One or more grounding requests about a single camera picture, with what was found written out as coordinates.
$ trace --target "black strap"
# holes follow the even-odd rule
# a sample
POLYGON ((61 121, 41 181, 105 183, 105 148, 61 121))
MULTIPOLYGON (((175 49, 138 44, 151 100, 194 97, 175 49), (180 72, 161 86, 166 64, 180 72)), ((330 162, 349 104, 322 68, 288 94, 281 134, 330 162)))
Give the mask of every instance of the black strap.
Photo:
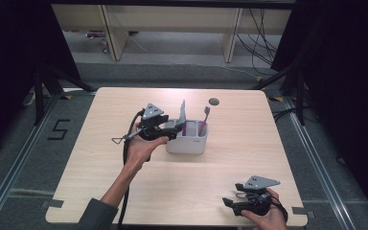
POLYGON ((275 203, 275 202, 271 202, 272 205, 276 206, 278 209, 280 209, 280 211, 283 214, 283 217, 285 218, 285 221, 288 221, 288 212, 285 209, 285 207, 283 207, 283 205, 281 203, 275 203))
MULTIPOLYGON (((124 143, 124 164, 127 162, 127 151, 129 150, 130 140, 125 140, 124 143)), ((129 187, 124 195, 124 203, 122 205, 121 214, 119 215, 118 230, 122 229, 122 222, 124 221, 125 212, 127 211, 127 201, 129 199, 129 187)))

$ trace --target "floor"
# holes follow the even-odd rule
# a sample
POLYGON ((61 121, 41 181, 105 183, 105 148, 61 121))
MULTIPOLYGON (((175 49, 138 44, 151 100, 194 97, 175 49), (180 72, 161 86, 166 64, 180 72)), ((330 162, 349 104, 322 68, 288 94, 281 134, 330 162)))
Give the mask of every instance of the floor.
MULTIPOLYGON (((191 66, 197 73, 205 73, 205 76, 199 78, 212 78, 211 73, 201 71, 211 66, 219 74, 219 70, 225 70, 232 73, 234 78, 244 76, 258 78, 267 78, 270 71, 269 63, 257 57, 251 56, 240 40, 234 50, 234 57, 231 63, 226 63, 220 45, 219 34, 183 34, 183 33, 131 33, 127 41, 122 58, 114 61, 109 54, 104 51, 104 38, 88 38, 86 32, 64 32, 64 36, 69 44, 70 50, 76 64, 82 71, 82 76, 89 76, 90 81, 101 82, 104 77, 100 73, 107 73, 108 78, 112 78, 113 68, 124 68, 124 66, 135 65, 140 71, 141 66, 169 65, 173 67, 191 66)), ((254 47, 251 37, 247 34, 241 34, 241 39, 256 48, 266 60, 270 60, 270 54, 265 47, 254 47)), ((268 36, 267 40, 273 47, 277 47, 281 37, 268 36)), ((196 79, 191 76, 188 81, 196 79)), ((245 87, 239 83, 236 87, 245 87)), ((277 96, 278 84, 269 86, 266 94, 277 96)), ((14 189, 11 190, 10 198, 2 207, 0 214, 0 229, 74 229, 75 226, 52 225, 44 222, 45 209, 42 209, 41 200, 50 200, 58 181, 51 178, 60 178, 62 170, 53 172, 53 167, 64 168, 68 155, 63 155, 58 149, 71 151, 73 142, 78 137, 78 128, 84 120, 84 114, 89 109, 93 97, 75 97, 72 107, 66 100, 59 100, 54 108, 53 117, 50 118, 48 127, 54 125, 55 121, 64 117, 73 117, 73 126, 76 130, 69 131, 69 139, 64 140, 59 146, 53 143, 38 142, 33 146, 34 154, 27 160, 27 164, 22 170, 22 174, 14 183, 14 189), (73 113, 71 110, 79 109, 79 113, 73 113), (47 152, 54 157, 47 157, 47 152), (31 187, 29 181, 38 181, 38 186, 31 187)), ((270 107, 273 114, 276 111, 283 111, 292 106, 292 98, 285 99, 282 103, 270 101, 270 107)), ((368 229, 368 201, 356 184, 352 175, 346 168, 338 163, 335 158, 337 151, 333 144, 327 139, 327 133, 324 128, 315 120, 313 110, 305 110, 306 125, 298 126, 293 115, 279 119, 277 128, 282 138, 290 167, 293 171, 299 192, 301 194, 309 223, 303 228, 295 229, 368 229), (303 143, 305 133, 308 133, 311 142, 303 143), (325 171, 315 167, 315 162, 320 162, 325 171), (334 190, 325 189, 331 185, 334 190), (354 228, 347 228, 341 223, 337 214, 337 207, 333 206, 335 198, 342 202, 342 207, 349 209, 349 216, 343 217, 352 219, 354 228)), ((6 145, 0 151, 8 152, 5 157, 0 156, 0 169, 9 169, 16 158, 16 154, 22 150, 24 141, 28 134, 33 131, 30 121, 34 119, 34 108, 26 107, 25 111, 19 114, 19 118, 13 123, 11 132, 6 137, 6 145)), ((43 133, 41 140, 47 140, 47 135, 51 132, 43 133)), ((7 171, 0 170, 0 183, 6 176, 7 171)), ((131 229, 150 229, 146 227, 131 227, 131 229)))

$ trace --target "black cable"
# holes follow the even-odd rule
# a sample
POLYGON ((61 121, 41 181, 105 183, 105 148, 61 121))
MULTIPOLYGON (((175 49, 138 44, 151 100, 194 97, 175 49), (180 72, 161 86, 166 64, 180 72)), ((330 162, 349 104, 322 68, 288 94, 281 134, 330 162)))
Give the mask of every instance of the black cable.
MULTIPOLYGON (((303 108, 311 108, 309 105, 304 105, 303 106, 303 108)), ((281 110, 281 111, 272 111, 271 113, 276 113, 276 115, 273 115, 273 118, 277 118, 277 117, 282 117, 282 116, 284 116, 285 114, 283 114, 283 113, 289 113, 289 112, 293 112, 293 110, 296 110, 296 108, 290 108, 290 109, 286 109, 286 110, 281 110)), ((312 122, 312 123, 320 123, 319 121, 318 121, 318 119, 317 120, 314 120, 314 119, 312 119, 312 118, 309 118, 309 117, 307 117, 307 116, 303 116, 304 117, 304 119, 305 120, 307 120, 307 121, 309 121, 309 122, 312 122)))
MULTIPOLYGON (((249 36, 249 38, 253 41, 253 43, 257 43, 257 41, 250 34, 247 34, 247 36, 249 36)), ((262 45, 261 43, 258 43, 258 46, 265 49, 269 49, 272 52, 277 52, 277 49, 267 48, 265 45, 262 45)))
POLYGON ((287 212, 286 208, 283 206, 282 202, 280 202, 280 200, 277 197, 274 197, 273 195, 271 195, 270 197, 277 200, 278 203, 273 202, 271 200, 270 204, 276 206, 282 212, 283 218, 287 222, 288 221, 288 212, 287 212))
POLYGON ((274 118, 274 122, 275 123, 277 123, 277 121, 279 121, 279 119, 281 118, 281 117, 283 117, 284 115, 286 115, 286 114, 289 114, 289 113, 291 113, 291 112, 294 112, 294 111, 296 111, 297 110, 297 108, 289 108, 289 109, 286 109, 286 110, 283 110, 283 111, 275 111, 275 112, 272 112, 272 113, 277 113, 276 115, 273 115, 273 118, 274 118))
MULTIPOLYGON (((132 132, 134 123, 136 122, 136 119, 139 116, 143 116, 144 112, 145 112, 145 109, 142 109, 142 111, 138 112, 134 116, 132 122, 130 123, 129 131, 127 132, 127 135, 129 135, 132 132)), ((125 142, 124 142, 124 165, 127 163, 127 152, 129 150, 129 145, 130 145, 130 140, 125 139, 125 142)), ((127 187, 127 190, 126 190, 125 195, 124 195, 124 203, 122 204, 121 215, 119 216, 119 221, 118 221, 118 230, 122 230, 122 222, 124 221, 125 212, 127 211, 127 201, 128 201, 128 199, 129 199, 129 187, 127 187)))
MULTIPOLYGON (((250 15, 251 15, 251 16, 252 16, 252 18, 253 18, 253 21, 255 22, 255 25, 256 25, 256 28, 258 29, 259 34, 262 34, 261 29, 259 28, 258 23, 257 23, 257 21, 256 21, 255 17, 253 16, 253 12, 252 12, 252 10, 251 10, 251 9, 249 9, 249 12, 250 12, 250 15)), ((264 11, 262 11, 262 10, 261 10, 261 17, 265 17, 265 12, 264 12, 264 11)), ((270 42, 268 42, 268 41, 265 39, 265 33, 263 34, 262 39, 266 42, 266 44, 268 44, 269 46, 271 46, 271 48, 273 48, 275 51, 277 51, 277 48, 276 48, 276 47, 274 47, 270 42)))
POLYGON ((261 54, 259 54, 259 53, 257 53, 256 51, 254 51, 252 48, 250 48, 242 39, 241 39, 241 37, 237 34, 237 36, 238 36, 238 39, 239 39, 239 41, 241 42, 241 44, 243 45, 243 47, 248 51, 248 52, 250 52, 252 55, 255 55, 255 56, 257 56, 259 59, 261 59, 262 61, 264 61, 265 63, 267 63, 267 64, 271 64, 271 62, 270 62, 270 60, 269 59, 267 59, 267 58, 265 58, 263 55, 261 55, 261 54))
MULTIPOLYGON (((250 12, 250 15, 252 16, 252 19, 253 19, 253 21, 254 21, 254 23, 255 23, 255 26, 256 26, 257 30, 258 30, 258 36, 257 36, 257 38, 256 38, 255 45, 254 45, 254 47, 253 47, 253 51, 254 51, 254 53, 257 53, 257 52, 256 52, 256 46, 257 46, 257 44, 259 43, 259 37, 261 36, 261 37, 262 37, 262 39, 265 41, 265 37, 262 35, 262 32, 261 32, 261 27, 263 26, 263 19, 261 20, 261 26, 259 27, 259 25, 258 25, 258 23, 257 23, 257 21, 256 21, 256 19, 255 19, 255 16, 253 15, 252 10, 251 10, 251 9, 249 9, 249 12, 250 12)), ((271 65, 271 64, 272 64, 272 60, 268 60, 268 64, 269 64, 269 65, 271 65)), ((253 68, 255 69, 255 71, 256 71, 256 72, 258 72, 259 74, 267 75, 267 74, 262 73, 262 72, 260 72, 260 71, 258 71, 258 70, 256 69, 255 64, 254 64, 254 60, 253 60, 253 56, 252 56, 252 66, 253 66, 253 68)))
POLYGON ((261 9, 261 20, 262 20, 261 21, 262 39, 264 41, 265 49, 267 51, 267 54, 270 57, 271 62, 273 62, 274 56, 273 56, 273 54, 271 54, 270 49, 268 48, 268 43, 269 42, 267 41, 267 39, 265 39, 265 23, 264 23, 264 21, 265 21, 265 9, 261 9))

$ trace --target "hand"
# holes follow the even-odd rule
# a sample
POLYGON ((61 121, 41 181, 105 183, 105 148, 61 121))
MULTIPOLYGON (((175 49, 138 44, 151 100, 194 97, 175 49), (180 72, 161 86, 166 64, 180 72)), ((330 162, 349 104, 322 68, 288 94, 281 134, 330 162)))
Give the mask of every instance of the hand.
MULTIPOLYGON (((137 129, 138 124, 133 126, 133 132, 137 129)), ((166 136, 159 137, 153 141, 146 141, 139 135, 130 141, 127 152, 126 165, 133 167, 135 171, 142 169, 143 164, 150 158, 151 153, 160 145, 166 144, 169 138, 166 136)))
MULTIPOLYGON (((279 199, 279 195, 273 190, 266 188, 267 191, 277 199, 279 199)), ((278 200, 275 198, 271 199, 273 202, 278 203, 278 200)), ((283 217, 282 212, 274 205, 270 205, 270 210, 265 216, 256 215, 250 211, 243 210, 241 211, 241 215, 247 219, 252 220, 257 224, 253 230, 284 230, 287 229, 286 222, 283 217)))

